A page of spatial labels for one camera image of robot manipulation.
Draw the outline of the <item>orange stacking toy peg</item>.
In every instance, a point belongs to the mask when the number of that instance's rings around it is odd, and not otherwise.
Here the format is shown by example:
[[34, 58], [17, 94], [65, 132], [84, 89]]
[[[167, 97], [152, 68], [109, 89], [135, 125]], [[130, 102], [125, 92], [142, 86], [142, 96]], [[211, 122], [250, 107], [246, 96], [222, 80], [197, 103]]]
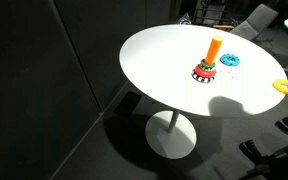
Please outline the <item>orange stacking toy peg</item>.
[[214, 36], [212, 38], [206, 57], [202, 59], [192, 71], [192, 77], [196, 81], [201, 83], [210, 83], [215, 79], [215, 58], [220, 50], [222, 42], [223, 38], [220, 36]]

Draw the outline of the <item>grey office chair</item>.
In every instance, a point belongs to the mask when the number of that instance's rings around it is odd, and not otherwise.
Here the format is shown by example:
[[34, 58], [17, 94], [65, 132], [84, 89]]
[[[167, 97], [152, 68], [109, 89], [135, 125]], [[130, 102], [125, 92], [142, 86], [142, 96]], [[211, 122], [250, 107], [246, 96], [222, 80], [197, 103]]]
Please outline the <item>grey office chair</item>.
[[260, 4], [242, 23], [231, 30], [232, 34], [252, 41], [278, 16], [271, 7]]

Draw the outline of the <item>black clamp equipment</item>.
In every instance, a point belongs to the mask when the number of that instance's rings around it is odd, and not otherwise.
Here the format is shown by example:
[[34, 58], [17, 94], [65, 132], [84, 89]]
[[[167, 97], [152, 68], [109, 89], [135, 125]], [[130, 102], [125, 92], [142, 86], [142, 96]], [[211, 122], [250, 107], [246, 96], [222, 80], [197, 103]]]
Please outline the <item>black clamp equipment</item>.
[[[275, 122], [275, 126], [288, 135], [288, 116]], [[250, 180], [263, 176], [267, 180], [288, 180], [288, 145], [271, 155], [262, 155], [252, 140], [239, 144], [240, 151], [254, 163], [254, 168], [237, 180]]]

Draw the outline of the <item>white round pedestal table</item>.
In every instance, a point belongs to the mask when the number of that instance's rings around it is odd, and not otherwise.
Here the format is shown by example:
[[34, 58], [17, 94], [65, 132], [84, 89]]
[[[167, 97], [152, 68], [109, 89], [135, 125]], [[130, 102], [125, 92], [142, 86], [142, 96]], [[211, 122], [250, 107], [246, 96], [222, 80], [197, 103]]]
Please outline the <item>white round pedestal table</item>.
[[168, 159], [187, 156], [196, 132], [185, 112], [208, 117], [242, 117], [268, 111], [284, 95], [273, 82], [281, 65], [242, 37], [197, 25], [163, 25], [142, 30], [122, 45], [122, 71], [152, 99], [169, 106], [146, 124], [146, 140]]

